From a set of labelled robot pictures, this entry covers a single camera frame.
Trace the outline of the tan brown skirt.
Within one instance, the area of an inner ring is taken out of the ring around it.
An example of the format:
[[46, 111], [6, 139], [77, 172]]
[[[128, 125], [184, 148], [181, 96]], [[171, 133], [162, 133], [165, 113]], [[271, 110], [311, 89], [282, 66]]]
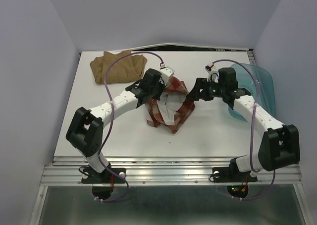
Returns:
[[147, 59], [143, 55], [130, 55], [131, 51], [122, 51], [118, 54], [104, 52], [103, 56], [96, 57], [90, 62], [95, 83], [107, 84], [129, 83], [140, 80], [144, 75]]

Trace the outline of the red plaid skirt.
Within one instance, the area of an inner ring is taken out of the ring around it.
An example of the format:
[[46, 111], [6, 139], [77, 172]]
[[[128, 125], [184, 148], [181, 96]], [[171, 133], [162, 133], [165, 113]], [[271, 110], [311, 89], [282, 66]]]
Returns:
[[147, 124], [155, 128], [164, 125], [171, 133], [177, 133], [195, 109], [194, 101], [187, 98], [188, 94], [184, 81], [172, 77], [159, 100], [151, 98], [147, 101]]

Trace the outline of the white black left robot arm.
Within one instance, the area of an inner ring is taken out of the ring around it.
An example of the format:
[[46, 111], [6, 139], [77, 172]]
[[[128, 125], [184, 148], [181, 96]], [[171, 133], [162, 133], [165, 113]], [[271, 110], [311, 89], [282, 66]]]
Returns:
[[169, 67], [148, 69], [143, 78], [126, 87], [118, 96], [94, 108], [80, 107], [76, 110], [66, 133], [66, 140], [77, 149], [88, 166], [80, 172], [94, 181], [106, 182], [119, 176], [111, 169], [102, 148], [108, 136], [103, 136], [106, 126], [113, 127], [119, 116], [146, 105], [151, 122], [165, 124], [173, 133], [193, 112], [194, 101], [189, 99], [186, 86], [174, 76]]

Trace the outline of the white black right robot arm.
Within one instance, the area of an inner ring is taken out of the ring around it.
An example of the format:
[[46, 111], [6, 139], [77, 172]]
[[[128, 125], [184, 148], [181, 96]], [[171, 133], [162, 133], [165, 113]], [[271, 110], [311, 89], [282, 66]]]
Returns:
[[256, 103], [250, 91], [239, 87], [234, 68], [207, 69], [208, 78], [197, 78], [187, 97], [194, 101], [221, 98], [251, 124], [251, 136], [256, 132], [262, 138], [256, 153], [251, 148], [249, 154], [231, 159], [227, 167], [214, 168], [214, 182], [239, 182], [245, 177], [257, 181], [256, 174], [261, 170], [274, 171], [297, 164], [300, 161], [298, 128], [280, 122]]

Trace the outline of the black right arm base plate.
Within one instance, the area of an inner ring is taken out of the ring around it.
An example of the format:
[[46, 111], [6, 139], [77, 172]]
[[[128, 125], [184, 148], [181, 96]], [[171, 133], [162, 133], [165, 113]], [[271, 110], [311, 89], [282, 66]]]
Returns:
[[213, 167], [209, 181], [214, 183], [257, 182], [258, 178], [251, 177], [249, 172], [231, 170], [229, 167]]

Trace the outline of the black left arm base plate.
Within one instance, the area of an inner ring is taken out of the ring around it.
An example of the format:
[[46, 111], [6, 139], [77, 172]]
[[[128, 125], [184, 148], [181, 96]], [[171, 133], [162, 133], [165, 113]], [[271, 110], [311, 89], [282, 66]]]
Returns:
[[82, 184], [124, 184], [124, 178], [118, 178], [107, 170], [98, 173], [90, 166], [80, 167], [78, 170], [82, 174]]

